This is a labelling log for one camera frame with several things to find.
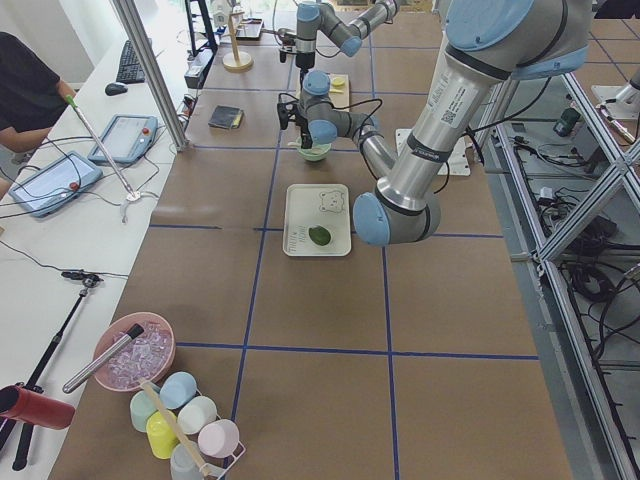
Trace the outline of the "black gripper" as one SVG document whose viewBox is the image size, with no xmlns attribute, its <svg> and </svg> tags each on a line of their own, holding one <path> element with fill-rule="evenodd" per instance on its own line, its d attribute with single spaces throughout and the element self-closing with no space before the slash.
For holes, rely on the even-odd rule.
<svg viewBox="0 0 640 480">
<path fill-rule="evenodd" d="M 302 75 L 306 75 L 315 66 L 315 51 L 296 52 L 296 66 L 300 69 Z"/>
<path fill-rule="evenodd" d="M 313 138 L 311 136 L 309 127 L 307 123 L 302 123 L 299 126 L 300 129 L 300 148 L 301 149 L 311 149 L 313 147 Z"/>
</svg>

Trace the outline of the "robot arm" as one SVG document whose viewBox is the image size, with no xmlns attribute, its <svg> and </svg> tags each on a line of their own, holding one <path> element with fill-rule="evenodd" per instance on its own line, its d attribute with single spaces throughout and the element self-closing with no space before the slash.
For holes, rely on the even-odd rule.
<svg viewBox="0 0 640 480">
<path fill-rule="evenodd" d="M 353 57 L 363 40 L 378 26 L 391 23 L 399 11 L 397 1 L 375 1 L 369 9 L 345 23 L 337 16 L 332 5 L 320 1 L 302 1 L 296 11 L 296 66 L 304 71 L 314 68 L 319 32 L 341 53 Z"/>
<path fill-rule="evenodd" d="M 397 15 L 395 1 L 377 1 L 350 23 L 333 7 L 305 1 L 297 9 L 296 65 L 304 71 L 299 115 L 304 138 L 330 144 L 350 138 L 377 183 L 352 210 L 357 235 L 376 246 L 411 243 L 437 229 L 440 208 L 430 185 L 489 90 L 506 80 L 549 78 L 586 60 L 592 7 L 588 1 L 454 1 L 428 99 L 400 151 L 366 114 L 339 111 L 329 100 L 330 80 L 315 69 L 316 39 L 323 33 L 352 57 L 379 25 Z"/>
</svg>

